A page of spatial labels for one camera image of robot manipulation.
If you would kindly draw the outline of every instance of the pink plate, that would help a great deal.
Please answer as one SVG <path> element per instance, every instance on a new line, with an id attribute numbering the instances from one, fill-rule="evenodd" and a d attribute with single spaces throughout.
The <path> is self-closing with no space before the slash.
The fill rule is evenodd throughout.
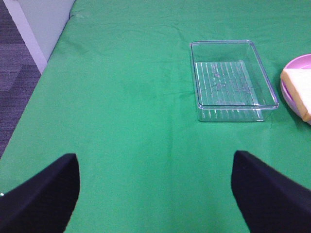
<path id="1" fill-rule="evenodd" d="M 300 57 L 296 57 L 295 59 L 291 60 L 285 67 L 286 68 L 295 68 L 295 69 L 311 69 L 311 54 L 302 55 Z M 282 95 L 287 102 L 288 106 L 298 115 L 299 111 L 297 109 L 295 101 L 292 99 L 291 95 L 288 93 L 284 82 L 281 80 L 281 91 Z"/>

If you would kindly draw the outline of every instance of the clear plastic container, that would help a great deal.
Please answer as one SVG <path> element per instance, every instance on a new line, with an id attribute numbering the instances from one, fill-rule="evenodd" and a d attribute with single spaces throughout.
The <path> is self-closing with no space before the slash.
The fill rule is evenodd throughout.
<path id="1" fill-rule="evenodd" d="M 190 44 L 200 121 L 264 121 L 278 100 L 250 40 Z"/>

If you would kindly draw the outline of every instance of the slice of bread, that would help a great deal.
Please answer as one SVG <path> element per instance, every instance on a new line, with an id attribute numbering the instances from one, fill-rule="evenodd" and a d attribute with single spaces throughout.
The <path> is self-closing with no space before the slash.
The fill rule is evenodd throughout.
<path id="1" fill-rule="evenodd" d="M 303 121 L 311 120 L 311 69 L 283 69 L 281 79 Z"/>

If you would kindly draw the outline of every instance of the green tablecloth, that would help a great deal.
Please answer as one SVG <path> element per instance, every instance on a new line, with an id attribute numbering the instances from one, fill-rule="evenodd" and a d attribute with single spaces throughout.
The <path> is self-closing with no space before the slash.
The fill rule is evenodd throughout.
<path id="1" fill-rule="evenodd" d="M 311 52 L 311 2 L 77 0 L 0 160 L 0 191 L 67 152 L 81 192 L 66 232 L 245 233 L 235 150 L 311 188 L 311 128 L 279 75 Z M 189 43 L 254 41 L 280 100 L 263 123 L 197 120 Z"/>

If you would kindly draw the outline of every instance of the gray carpet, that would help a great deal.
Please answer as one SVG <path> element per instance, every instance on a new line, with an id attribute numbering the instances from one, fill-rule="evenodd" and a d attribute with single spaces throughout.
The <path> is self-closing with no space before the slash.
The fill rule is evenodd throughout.
<path id="1" fill-rule="evenodd" d="M 0 0 L 0 157 L 40 76 L 3 0 Z"/>

